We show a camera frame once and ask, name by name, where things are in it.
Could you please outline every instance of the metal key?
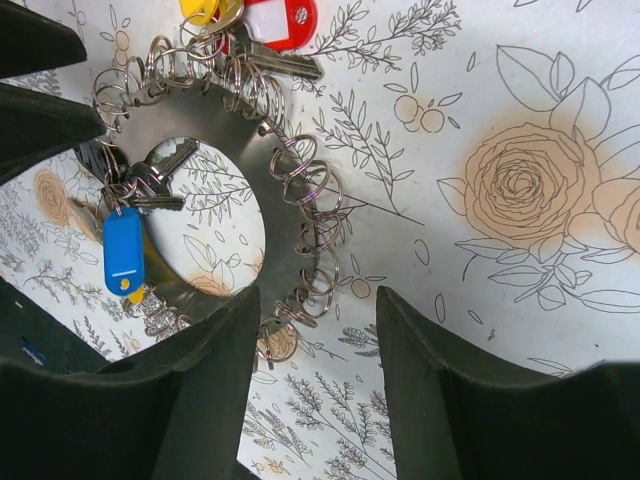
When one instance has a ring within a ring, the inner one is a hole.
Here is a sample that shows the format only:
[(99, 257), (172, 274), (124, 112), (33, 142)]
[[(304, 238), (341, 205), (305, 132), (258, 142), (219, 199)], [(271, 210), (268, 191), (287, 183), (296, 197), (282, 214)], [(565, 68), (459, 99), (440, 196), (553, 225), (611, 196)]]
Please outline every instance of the metal key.
[(130, 207), (171, 210), (179, 212), (184, 208), (184, 198), (170, 195), (135, 196), (127, 200)]
[(315, 59), (311, 57), (282, 55), (253, 40), (249, 29), (242, 22), (238, 23), (232, 35), (234, 54), (245, 56), (249, 62), (261, 70), (309, 80), (319, 80), (324, 75)]
[(154, 162), (153, 157), (144, 162), (134, 163), (125, 174), (125, 182), (134, 183), (138, 179), (149, 196), (170, 196), (169, 181), (171, 176), (186, 162), (191, 155), (198, 151), (198, 142), (192, 138), (185, 139), (176, 151), (160, 162)]

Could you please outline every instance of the floral pattern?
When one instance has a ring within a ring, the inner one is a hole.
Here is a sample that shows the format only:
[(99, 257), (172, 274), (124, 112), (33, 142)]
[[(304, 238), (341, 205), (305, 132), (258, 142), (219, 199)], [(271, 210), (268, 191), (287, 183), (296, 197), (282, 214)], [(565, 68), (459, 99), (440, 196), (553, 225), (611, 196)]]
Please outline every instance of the floral pattern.
[[(178, 2), (158, 14), (125, 0), (20, 3), (76, 31), (88, 61), (7, 82), (89, 104), (96, 73), (144, 58), (149, 40), (181, 21)], [(640, 329), (634, 12), (598, 0), (484, 3), (327, 0), (301, 49), (324, 77), (280, 77), (291, 107), (282, 133), (318, 136), (344, 183), (344, 229), (330, 311), (315, 330), (272, 336), (279, 363), (269, 371), (259, 359), (253, 374), (238, 458), (261, 478), (396, 477), (379, 285), (479, 347), (559, 378), (638, 358), (628, 340)], [(101, 93), (107, 103), (117, 95)], [(252, 230), (264, 229), (251, 188), (214, 147), (200, 145), (174, 177), (185, 210), (147, 220), (186, 280), (232, 295), (268, 249)], [(294, 156), (309, 152), (299, 142)], [(116, 360), (175, 333), (175, 319), (145, 324), (99, 281), (98, 191), (73, 152), (0, 186), (0, 273)]]

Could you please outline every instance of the small blue object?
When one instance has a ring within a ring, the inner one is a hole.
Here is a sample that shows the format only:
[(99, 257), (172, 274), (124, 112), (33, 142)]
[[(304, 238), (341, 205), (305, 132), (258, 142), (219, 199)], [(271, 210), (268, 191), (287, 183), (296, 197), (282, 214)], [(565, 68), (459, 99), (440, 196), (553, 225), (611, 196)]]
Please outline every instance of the small blue object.
[(126, 297), (144, 283), (142, 220), (135, 208), (113, 211), (102, 227), (104, 279), (114, 295)]

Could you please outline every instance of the flat metal ring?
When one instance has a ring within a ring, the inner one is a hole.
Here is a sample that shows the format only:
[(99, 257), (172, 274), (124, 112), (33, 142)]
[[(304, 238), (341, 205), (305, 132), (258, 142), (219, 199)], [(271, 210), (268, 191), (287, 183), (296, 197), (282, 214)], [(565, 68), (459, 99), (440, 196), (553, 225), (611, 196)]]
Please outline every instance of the flat metal ring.
[[(129, 118), (122, 119), (122, 133), (113, 136), (113, 142), (130, 163), (144, 160), (149, 152), (166, 140), (189, 137), (217, 148), (229, 158), (251, 186), (265, 228), (265, 258), (255, 284), (260, 287), (262, 318), (274, 312), (277, 301), (286, 298), (292, 288), (303, 288), (300, 271), (314, 271), (316, 259), (296, 253), (295, 245), (300, 225), (306, 222), (300, 209), (282, 201), (282, 183), (269, 174), (269, 161), (276, 149), (284, 144), (276, 135), (259, 134), (262, 122), (247, 120), (240, 112), (228, 112), (220, 101), (233, 93), (211, 86), (203, 96), (203, 81), (196, 81), (186, 90), (170, 89), (162, 101), (150, 103), (147, 89), (133, 95), (139, 102), (128, 109)], [(242, 101), (240, 106), (246, 108)], [(291, 170), (295, 161), (285, 152), (282, 160)], [(289, 189), (300, 198), (308, 195), (302, 178), (289, 182)], [(146, 224), (145, 257), (146, 280), (155, 286), (155, 294), (167, 303), (189, 315), (194, 322), (209, 316), (229, 299), (200, 292), (185, 282), (162, 258), (163, 245), (159, 244), (153, 225)]]

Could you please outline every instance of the floral tablecloth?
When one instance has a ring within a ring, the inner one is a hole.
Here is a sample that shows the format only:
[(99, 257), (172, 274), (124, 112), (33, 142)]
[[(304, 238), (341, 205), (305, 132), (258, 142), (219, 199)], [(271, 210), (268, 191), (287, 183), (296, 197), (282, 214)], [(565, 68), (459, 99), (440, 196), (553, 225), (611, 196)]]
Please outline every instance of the floral tablecloth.
[[(99, 71), (175, 39), (181, 20), (177, 0), (26, 3), (73, 28), (89, 60), (10, 83), (85, 103)], [(639, 13), (632, 0), (318, 7), (303, 51), (325, 76), (283, 79), (287, 128), (316, 134), (344, 181), (343, 276), (294, 356), (260, 364), (239, 459), (263, 478), (391, 479), (378, 285), (554, 376), (639, 358)], [(264, 254), (232, 167), (203, 147), (176, 176), (185, 211), (153, 219), (176, 226), (170, 263), (212, 293), (250, 282)], [(101, 247), (69, 205), (95, 203), (97, 188), (71, 153), (4, 185), (0, 259), (7, 281), (116, 360), (155, 340), (106, 292)]]

